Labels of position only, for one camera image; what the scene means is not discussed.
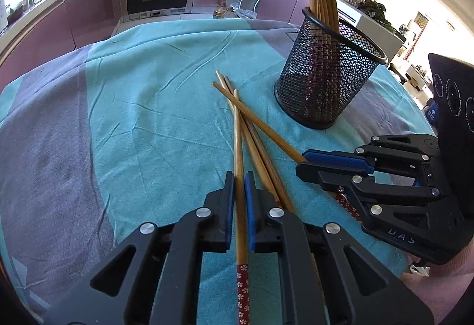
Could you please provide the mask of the person's right hand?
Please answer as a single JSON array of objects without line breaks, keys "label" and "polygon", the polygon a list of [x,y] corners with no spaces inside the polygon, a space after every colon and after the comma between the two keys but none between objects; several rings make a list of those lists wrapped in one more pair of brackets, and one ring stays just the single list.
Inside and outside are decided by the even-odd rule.
[{"label": "person's right hand", "polygon": [[440,324],[473,280],[473,241],[449,263],[430,266],[428,276],[404,273],[401,280],[430,308],[435,324]]}]

